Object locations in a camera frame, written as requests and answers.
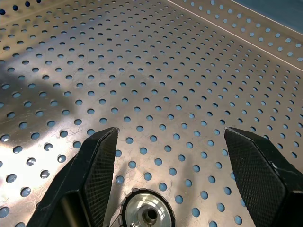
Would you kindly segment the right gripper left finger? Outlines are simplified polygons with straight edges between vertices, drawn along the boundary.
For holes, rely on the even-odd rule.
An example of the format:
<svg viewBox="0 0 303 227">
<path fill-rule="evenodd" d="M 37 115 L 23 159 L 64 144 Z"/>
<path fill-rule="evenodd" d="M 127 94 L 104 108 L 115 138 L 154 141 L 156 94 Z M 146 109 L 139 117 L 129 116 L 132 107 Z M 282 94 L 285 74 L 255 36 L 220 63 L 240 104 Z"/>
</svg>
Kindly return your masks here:
<svg viewBox="0 0 303 227">
<path fill-rule="evenodd" d="M 112 187 L 118 129 L 95 132 L 56 174 L 28 227 L 101 227 Z"/>
</svg>

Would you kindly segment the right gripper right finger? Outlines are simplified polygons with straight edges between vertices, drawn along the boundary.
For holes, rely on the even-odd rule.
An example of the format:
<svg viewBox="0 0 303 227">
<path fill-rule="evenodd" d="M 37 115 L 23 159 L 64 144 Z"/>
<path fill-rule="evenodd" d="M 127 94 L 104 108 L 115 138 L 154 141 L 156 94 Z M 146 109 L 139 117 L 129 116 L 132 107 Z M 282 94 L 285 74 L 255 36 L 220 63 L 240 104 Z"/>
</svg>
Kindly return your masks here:
<svg viewBox="0 0 303 227">
<path fill-rule="evenodd" d="M 255 133 L 224 129 L 239 193 L 257 227 L 303 225 L 303 174 L 270 140 Z"/>
</svg>

